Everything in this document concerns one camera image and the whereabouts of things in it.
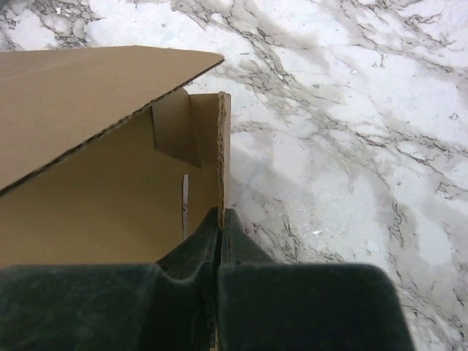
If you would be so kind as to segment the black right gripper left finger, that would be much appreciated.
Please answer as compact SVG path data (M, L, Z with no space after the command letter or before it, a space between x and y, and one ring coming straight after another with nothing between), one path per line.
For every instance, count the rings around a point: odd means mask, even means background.
M209 350L218 211L155 263L1 270L3 350Z

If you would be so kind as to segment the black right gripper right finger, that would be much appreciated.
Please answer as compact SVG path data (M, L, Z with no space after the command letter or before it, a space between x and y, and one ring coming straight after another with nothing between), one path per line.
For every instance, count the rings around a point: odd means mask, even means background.
M274 261L225 214L217 273L222 350L413 350L393 282L366 264Z

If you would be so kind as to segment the brown cardboard box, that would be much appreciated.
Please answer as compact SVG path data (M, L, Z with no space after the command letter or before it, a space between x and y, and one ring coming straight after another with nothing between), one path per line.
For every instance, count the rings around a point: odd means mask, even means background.
M227 206L231 97L186 85L218 53L1 54L1 270L155 263Z

